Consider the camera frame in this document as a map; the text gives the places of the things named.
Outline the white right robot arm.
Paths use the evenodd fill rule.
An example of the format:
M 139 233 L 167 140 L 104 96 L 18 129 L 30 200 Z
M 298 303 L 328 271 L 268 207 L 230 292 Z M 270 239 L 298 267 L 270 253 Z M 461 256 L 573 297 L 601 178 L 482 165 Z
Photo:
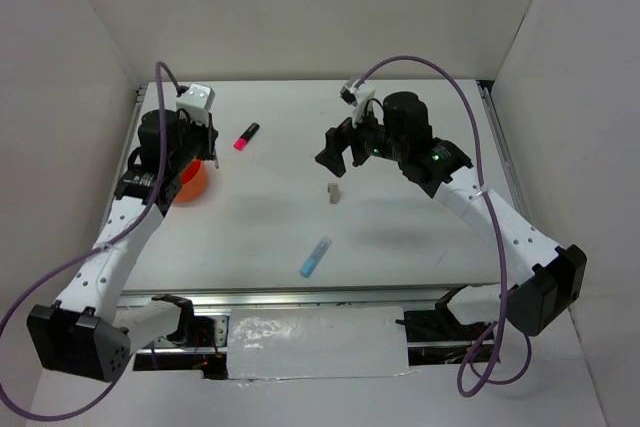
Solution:
M 325 134 L 315 160 L 335 176 L 346 172 L 343 153 L 354 166 L 377 157 L 398 164 L 403 175 L 430 198 L 456 214 L 506 263 L 505 287 L 465 286 L 444 297 L 436 326 L 448 339 L 471 324 L 504 315 L 527 336 L 537 336 L 575 302 L 587 257 L 576 245 L 563 247 L 541 233 L 494 190 L 484 186 L 471 159 L 453 142 L 433 135 L 428 108 L 411 92 L 388 95 L 376 117 L 373 93 L 345 90 L 352 115 Z

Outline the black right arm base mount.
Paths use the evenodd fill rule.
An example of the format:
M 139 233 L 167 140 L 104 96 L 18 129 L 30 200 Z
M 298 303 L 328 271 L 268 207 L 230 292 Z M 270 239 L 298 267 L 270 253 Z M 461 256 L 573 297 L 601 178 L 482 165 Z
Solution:
M 403 314 L 395 323 L 404 328 L 407 342 L 413 345 L 461 345 L 477 340 L 489 326 L 487 322 L 462 324 L 449 310 L 449 303 L 462 290 L 403 288 Z

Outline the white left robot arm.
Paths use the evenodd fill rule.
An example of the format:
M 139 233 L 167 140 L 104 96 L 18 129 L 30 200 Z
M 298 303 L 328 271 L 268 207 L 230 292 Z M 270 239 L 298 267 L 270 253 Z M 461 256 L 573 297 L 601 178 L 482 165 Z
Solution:
M 208 108 L 144 114 L 138 145 L 114 191 L 108 219 L 76 276 L 49 306 L 36 305 L 27 328 L 43 368 L 113 382 L 129 357 L 165 337 L 176 346 L 196 337 L 190 300 L 159 294 L 130 314 L 116 314 L 123 288 L 146 243 L 159 228 L 195 160 L 216 158 Z

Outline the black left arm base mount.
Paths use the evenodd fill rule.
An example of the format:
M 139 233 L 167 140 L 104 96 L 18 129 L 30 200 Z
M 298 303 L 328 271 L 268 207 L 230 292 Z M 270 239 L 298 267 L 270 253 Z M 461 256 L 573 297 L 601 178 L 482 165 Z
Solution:
M 173 305 L 179 310 L 176 321 L 161 334 L 168 342 L 179 346 L 211 346 L 222 347 L 223 341 L 218 339 L 220 332 L 225 333 L 222 324 L 211 317 L 195 314 L 193 302 L 187 298 L 170 294 L 160 294 L 151 298 L 151 305 Z

